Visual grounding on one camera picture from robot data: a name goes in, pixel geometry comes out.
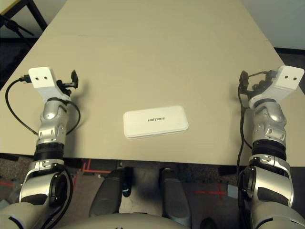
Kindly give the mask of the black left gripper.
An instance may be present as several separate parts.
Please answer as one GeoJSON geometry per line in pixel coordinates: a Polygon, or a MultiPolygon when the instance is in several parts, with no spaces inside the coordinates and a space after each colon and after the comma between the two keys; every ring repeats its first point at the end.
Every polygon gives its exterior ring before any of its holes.
{"type": "Polygon", "coordinates": [[[71,95],[71,90],[69,88],[77,89],[79,84],[79,79],[76,71],[75,70],[72,71],[70,83],[63,83],[62,80],[57,80],[56,84],[63,94],[71,95]]]}

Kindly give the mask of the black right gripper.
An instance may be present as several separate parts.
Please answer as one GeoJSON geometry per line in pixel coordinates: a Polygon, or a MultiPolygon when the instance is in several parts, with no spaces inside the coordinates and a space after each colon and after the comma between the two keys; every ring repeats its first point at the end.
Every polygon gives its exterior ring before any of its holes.
{"type": "MultiPolygon", "coordinates": [[[[242,71],[239,77],[239,92],[247,92],[249,85],[249,75],[246,71],[242,71]]],[[[252,90],[248,91],[248,96],[256,96],[262,94],[269,86],[271,81],[261,80],[252,86],[252,90]]]]}

